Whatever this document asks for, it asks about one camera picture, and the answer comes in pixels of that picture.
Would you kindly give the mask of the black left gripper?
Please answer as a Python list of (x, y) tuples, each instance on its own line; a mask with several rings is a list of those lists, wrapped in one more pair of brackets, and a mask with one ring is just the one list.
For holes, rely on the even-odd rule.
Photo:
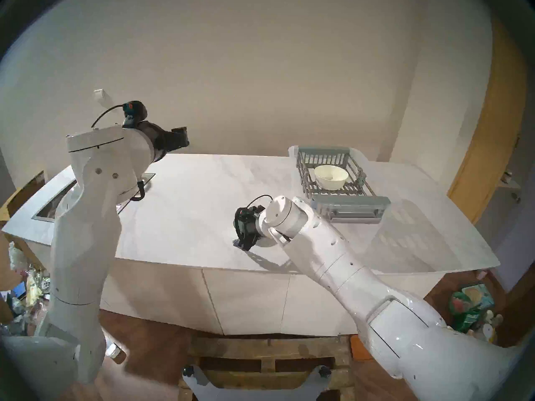
[(138, 124), (138, 130), (149, 138), (154, 149), (153, 162), (157, 162), (166, 154), (189, 146), (187, 127), (173, 128), (166, 131), (158, 125), (149, 121), (142, 121)]

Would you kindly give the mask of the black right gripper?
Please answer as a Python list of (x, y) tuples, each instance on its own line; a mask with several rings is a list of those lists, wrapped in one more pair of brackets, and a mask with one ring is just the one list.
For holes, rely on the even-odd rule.
[(237, 239), (233, 240), (233, 246), (242, 251), (249, 251), (252, 243), (265, 238), (260, 228), (260, 216), (265, 207), (247, 206), (239, 207), (234, 214), (233, 225), (237, 233)]

